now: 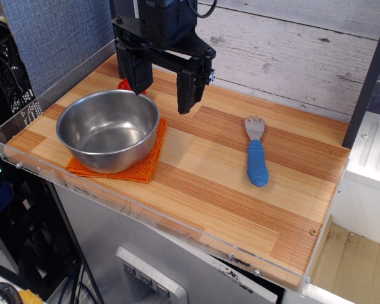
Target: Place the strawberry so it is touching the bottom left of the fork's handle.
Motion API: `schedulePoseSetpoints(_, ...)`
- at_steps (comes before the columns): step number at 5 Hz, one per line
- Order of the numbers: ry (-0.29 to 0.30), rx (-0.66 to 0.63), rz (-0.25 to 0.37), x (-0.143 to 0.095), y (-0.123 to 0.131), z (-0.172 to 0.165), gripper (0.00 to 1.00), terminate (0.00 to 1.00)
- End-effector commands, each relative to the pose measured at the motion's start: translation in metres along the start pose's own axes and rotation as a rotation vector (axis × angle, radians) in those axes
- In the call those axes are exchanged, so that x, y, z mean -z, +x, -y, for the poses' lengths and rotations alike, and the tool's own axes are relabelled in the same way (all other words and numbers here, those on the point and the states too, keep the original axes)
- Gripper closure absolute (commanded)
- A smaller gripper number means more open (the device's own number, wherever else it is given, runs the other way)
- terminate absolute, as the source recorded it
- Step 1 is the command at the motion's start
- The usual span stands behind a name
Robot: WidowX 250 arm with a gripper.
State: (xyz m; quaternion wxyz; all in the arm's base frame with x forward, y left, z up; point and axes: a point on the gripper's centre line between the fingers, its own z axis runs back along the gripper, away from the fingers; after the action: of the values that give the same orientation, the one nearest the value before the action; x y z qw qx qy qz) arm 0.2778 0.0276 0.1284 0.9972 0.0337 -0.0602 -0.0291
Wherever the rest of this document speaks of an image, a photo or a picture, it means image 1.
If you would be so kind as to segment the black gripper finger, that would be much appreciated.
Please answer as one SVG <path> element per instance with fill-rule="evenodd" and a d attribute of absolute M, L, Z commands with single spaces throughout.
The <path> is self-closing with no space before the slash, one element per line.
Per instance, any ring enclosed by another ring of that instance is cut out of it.
<path fill-rule="evenodd" d="M 117 44 L 117 61 L 120 77 L 127 79 L 137 95 L 142 94 L 153 83 L 152 64 L 142 58 L 138 51 Z"/>
<path fill-rule="evenodd" d="M 196 72 L 181 71 L 177 74 L 178 112 L 187 114 L 191 108 L 201 101 L 205 84 Z"/>

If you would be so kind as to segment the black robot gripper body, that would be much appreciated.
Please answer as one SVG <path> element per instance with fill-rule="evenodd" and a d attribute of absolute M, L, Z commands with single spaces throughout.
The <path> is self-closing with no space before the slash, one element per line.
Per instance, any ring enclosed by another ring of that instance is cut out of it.
<path fill-rule="evenodd" d="M 137 16 L 117 15 L 113 27 L 117 33 L 116 46 L 139 52 L 153 65 L 176 74 L 196 72 L 205 85 L 215 79 L 212 61 L 215 50 L 198 37 L 198 19 L 209 17 L 214 9 L 201 14 L 197 1 L 137 1 Z"/>

